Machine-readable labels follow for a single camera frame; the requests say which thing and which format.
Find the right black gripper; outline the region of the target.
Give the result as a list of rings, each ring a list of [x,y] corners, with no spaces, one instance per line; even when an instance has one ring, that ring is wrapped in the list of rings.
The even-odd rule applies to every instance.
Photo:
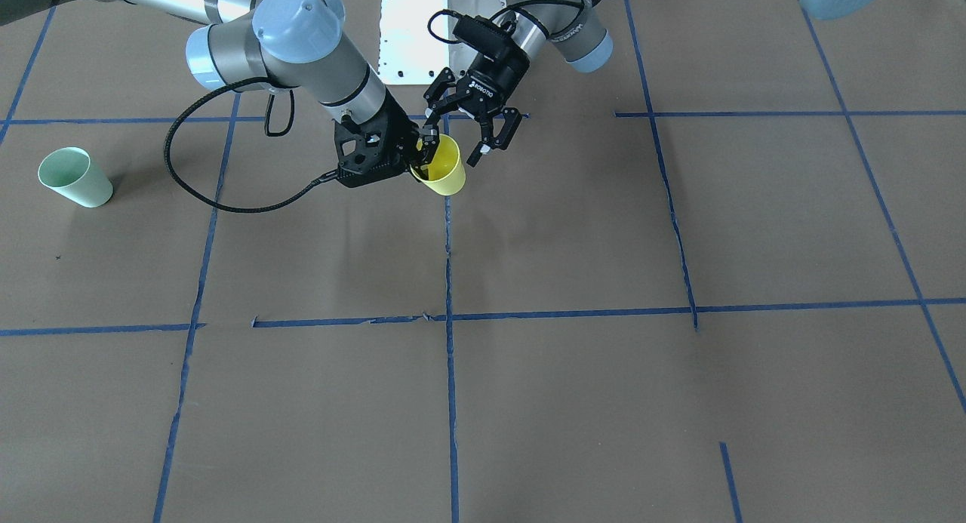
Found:
[[[434,178],[432,163],[439,145],[438,122],[414,124],[396,100],[384,100],[370,121],[376,168],[408,168],[414,178]]]

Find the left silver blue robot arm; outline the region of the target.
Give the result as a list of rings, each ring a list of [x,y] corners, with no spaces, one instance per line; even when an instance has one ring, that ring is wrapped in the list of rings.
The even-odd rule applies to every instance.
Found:
[[[474,59],[462,75],[442,70],[427,88],[421,151],[437,152],[439,120],[454,111],[469,115],[480,128],[470,165],[493,149],[507,149],[522,120],[509,101],[544,45],[552,45],[581,73],[594,72],[611,58],[614,41],[596,11],[603,1],[511,0],[491,15],[435,11],[434,18],[445,17],[450,24],[439,41],[469,46]]]

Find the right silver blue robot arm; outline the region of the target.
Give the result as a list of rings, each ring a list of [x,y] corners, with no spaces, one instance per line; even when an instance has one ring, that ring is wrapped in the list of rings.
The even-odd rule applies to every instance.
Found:
[[[83,0],[2,0],[2,23]],[[432,148],[345,30],[342,0],[89,0],[154,8],[198,24],[184,48],[214,91],[303,88],[331,115],[339,179],[360,186],[424,175]]]

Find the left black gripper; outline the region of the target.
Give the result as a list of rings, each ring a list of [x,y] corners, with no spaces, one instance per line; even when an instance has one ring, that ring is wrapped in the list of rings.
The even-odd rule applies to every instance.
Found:
[[[427,108],[422,127],[437,128],[442,117],[457,108],[473,117],[479,125],[480,139],[466,164],[475,168],[493,149],[507,149],[520,127],[521,111],[504,107],[531,62],[527,52],[511,39],[470,44],[469,47],[476,56],[458,82],[453,70],[444,68],[425,90],[423,97]],[[494,132],[494,116],[497,114],[503,118],[503,125]]]

